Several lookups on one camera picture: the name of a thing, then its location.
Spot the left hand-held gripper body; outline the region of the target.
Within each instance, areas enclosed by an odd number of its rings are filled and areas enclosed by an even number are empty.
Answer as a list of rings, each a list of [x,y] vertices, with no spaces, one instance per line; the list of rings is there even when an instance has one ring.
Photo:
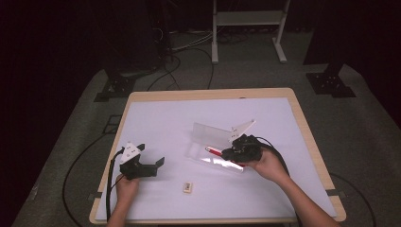
[[[157,176],[157,171],[148,169],[150,165],[140,163],[141,152],[132,142],[128,142],[123,150],[119,166],[120,172],[128,180]]]

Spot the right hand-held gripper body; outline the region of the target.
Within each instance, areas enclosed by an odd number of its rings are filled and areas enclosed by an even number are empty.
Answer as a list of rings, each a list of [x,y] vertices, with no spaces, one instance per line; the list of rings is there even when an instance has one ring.
[[[253,135],[247,135],[246,131],[250,129],[255,120],[234,126],[231,129],[229,143],[235,151],[234,162],[248,163],[250,161],[259,161],[261,158],[261,145]]]

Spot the red pen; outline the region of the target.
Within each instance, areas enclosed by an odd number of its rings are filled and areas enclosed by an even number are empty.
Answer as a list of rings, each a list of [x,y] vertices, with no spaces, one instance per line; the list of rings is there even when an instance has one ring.
[[[217,155],[218,157],[222,157],[222,151],[219,150],[219,149],[212,148],[212,147],[206,147],[205,150],[210,152],[210,153],[212,153],[212,154],[214,154],[214,155]],[[240,164],[238,164],[238,163],[236,163],[234,161],[230,161],[230,162],[236,164],[237,166],[244,167],[244,165],[240,165]]]

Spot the clear plastic box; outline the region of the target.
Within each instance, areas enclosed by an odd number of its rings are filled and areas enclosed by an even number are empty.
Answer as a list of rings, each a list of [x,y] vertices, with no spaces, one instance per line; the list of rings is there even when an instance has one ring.
[[[221,151],[229,148],[231,146],[229,143],[229,135],[230,133],[226,130],[206,126],[201,123],[194,123],[189,148],[185,156],[191,161],[203,166],[234,173],[242,173],[244,167],[237,166],[205,150],[206,147],[216,148]]]

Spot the person's left hand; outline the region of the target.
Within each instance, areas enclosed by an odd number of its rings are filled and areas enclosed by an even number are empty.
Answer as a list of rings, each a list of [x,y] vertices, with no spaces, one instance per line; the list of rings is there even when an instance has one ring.
[[[131,206],[139,189],[139,180],[128,180],[124,175],[120,174],[116,182],[117,203],[119,205]]]

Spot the person's right hand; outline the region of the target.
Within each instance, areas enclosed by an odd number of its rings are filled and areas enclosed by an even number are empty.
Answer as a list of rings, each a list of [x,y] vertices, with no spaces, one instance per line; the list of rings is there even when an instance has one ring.
[[[290,180],[278,157],[265,148],[261,149],[259,161],[250,161],[245,163],[245,166],[253,168],[261,177],[280,186],[287,184]]]

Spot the black stand base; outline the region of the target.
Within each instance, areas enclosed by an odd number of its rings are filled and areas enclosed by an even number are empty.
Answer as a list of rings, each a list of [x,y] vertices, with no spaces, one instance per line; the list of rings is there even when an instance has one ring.
[[[355,97],[353,90],[344,84],[340,78],[343,62],[331,62],[321,73],[307,73],[306,77],[317,95],[332,97]]]
[[[111,98],[128,97],[134,87],[135,80],[123,77],[116,71],[106,71],[107,80],[101,92],[95,97],[95,102],[106,102]]]

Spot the white metal desk frame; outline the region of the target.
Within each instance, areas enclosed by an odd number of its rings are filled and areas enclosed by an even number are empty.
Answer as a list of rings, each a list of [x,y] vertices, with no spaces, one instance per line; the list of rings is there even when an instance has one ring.
[[[213,25],[211,51],[212,63],[218,63],[218,28],[220,26],[278,26],[278,32],[272,38],[279,62],[287,62],[281,45],[281,39],[288,17],[290,0],[286,0],[282,9],[261,11],[218,11],[217,0],[213,0]]]

